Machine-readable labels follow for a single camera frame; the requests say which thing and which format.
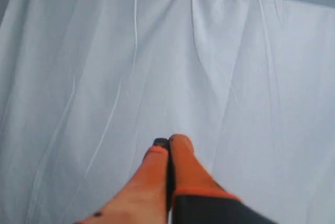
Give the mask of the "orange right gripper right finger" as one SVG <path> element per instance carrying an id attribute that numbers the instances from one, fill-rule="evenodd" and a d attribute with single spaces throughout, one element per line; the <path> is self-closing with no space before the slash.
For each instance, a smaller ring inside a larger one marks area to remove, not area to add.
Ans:
<path id="1" fill-rule="evenodd" d="M 174 168 L 172 223 L 274 223 L 223 189 L 198 161 L 185 135 L 169 139 Z"/>

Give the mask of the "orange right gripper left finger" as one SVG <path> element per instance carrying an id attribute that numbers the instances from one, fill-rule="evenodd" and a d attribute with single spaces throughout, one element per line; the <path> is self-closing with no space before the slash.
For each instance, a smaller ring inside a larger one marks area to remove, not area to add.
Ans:
<path id="1" fill-rule="evenodd" d="M 157 138 L 121 191 L 77 223 L 168 223 L 168 164 L 169 142 Z"/>

